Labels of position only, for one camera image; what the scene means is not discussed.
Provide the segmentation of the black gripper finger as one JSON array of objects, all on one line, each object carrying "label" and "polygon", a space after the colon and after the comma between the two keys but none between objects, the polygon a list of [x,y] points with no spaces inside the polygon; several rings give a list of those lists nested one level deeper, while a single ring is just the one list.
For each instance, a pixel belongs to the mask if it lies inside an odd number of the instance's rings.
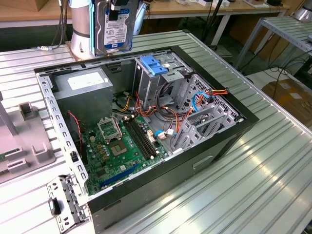
[{"label": "black gripper finger", "polygon": [[128,0],[110,0],[109,1],[109,20],[116,21],[118,18],[118,12],[122,6],[126,6]]}]

